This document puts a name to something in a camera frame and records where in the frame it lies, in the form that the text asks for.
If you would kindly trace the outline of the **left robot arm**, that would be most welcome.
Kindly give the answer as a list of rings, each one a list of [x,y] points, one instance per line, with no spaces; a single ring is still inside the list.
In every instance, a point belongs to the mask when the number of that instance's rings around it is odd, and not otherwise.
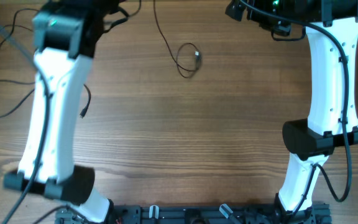
[[[94,187],[95,171],[73,161],[81,92],[93,64],[104,17],[119,1],[50,1],[33,20],[37,66],[24,154],[3,185],[63,202],[89,223],[114,223],[113,202]]]

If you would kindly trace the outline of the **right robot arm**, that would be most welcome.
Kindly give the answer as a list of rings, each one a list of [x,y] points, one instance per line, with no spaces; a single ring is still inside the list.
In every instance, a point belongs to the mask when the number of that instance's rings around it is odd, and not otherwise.
[[[302,28],[311,54],[312,96],[307,118],[282,128],[290,153],[284,183],[272,205],[249,206],[246,223],[327,223],[329,208],[312,203],[324,163],[335,148],[358,144],[354,82],[358,41],[358,0],[231,1],[226,14],[246,18],[270,32],[277,42],[290,41],[293,24]]]

